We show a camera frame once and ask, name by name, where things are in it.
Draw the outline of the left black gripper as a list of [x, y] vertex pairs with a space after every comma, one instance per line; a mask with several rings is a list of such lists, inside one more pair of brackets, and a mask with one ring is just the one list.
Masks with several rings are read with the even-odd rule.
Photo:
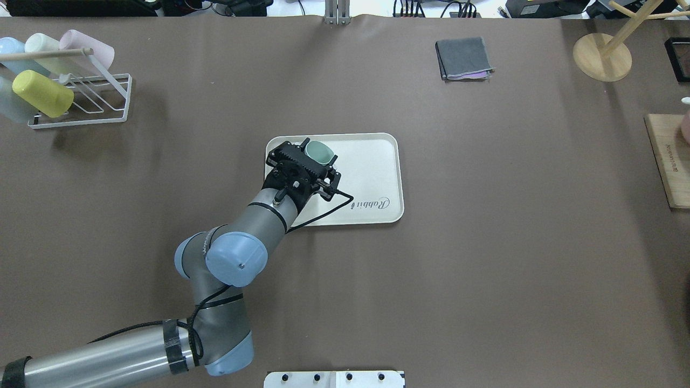
[[315, 194], [331, 201], [340, 182], [340, 173], [334, 167], [338, 156], [333, 155], [326, 165], [320, 165], [305, 154], [309, 142], [309, 137], [300, 145], [283, 142], [269, 151], [266, 158], [266, 164], [272, 169], [266, 175], [262, 189], [286, 191], [298, 213]]

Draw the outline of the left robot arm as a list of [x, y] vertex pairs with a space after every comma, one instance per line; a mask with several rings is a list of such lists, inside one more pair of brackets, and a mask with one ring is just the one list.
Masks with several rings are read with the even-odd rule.
[[189, 317], [136, 324], [71, 351], [17, 359], [2, 368], [2, 387], [129, 387], [198, 366], [211, 376], [248, 366], [254, 348], [243, 287], [296, 230], [311, 197], [330, 201], [340, 194], [336, 159], [321, 142], [281, 143], [268, 152], [271, 171], [234, 223], [180, 243], [175, 267], [195, 300]]

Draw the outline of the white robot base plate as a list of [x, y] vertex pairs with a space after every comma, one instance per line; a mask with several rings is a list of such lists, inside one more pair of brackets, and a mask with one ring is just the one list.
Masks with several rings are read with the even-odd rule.
[[406, 387], [403, 371], [274, 371], [264, 387]]

